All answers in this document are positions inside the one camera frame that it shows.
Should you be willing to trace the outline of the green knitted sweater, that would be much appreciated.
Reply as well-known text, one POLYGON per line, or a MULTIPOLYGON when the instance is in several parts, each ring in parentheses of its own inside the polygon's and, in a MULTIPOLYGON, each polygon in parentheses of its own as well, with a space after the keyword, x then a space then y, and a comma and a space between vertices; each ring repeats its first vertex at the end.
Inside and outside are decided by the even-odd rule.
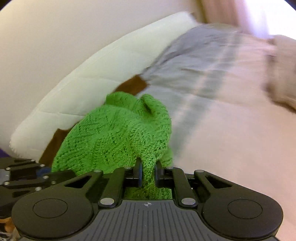
POLYGON ((52 171, 72 170, 82 175, 100 169, 112 173, 140 159, 142 186, 126 190, 126 197, 170 199, 170 189, 158 188, 154 182, 156 162, 171 165, 170 136, 171 118, 159 100, 149 94, 135 97, 114 92, 70 130, 53 160, 52 171))

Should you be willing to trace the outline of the beige folded blanket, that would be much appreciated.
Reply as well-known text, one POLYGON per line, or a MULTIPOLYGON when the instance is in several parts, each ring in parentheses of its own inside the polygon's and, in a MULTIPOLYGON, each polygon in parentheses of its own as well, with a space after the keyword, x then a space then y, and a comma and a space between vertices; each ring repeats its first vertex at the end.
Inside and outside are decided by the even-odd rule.
POLYGON ((276 35, 267 51, 267 89, 274 102, 295 109, 295 39, 276 35))

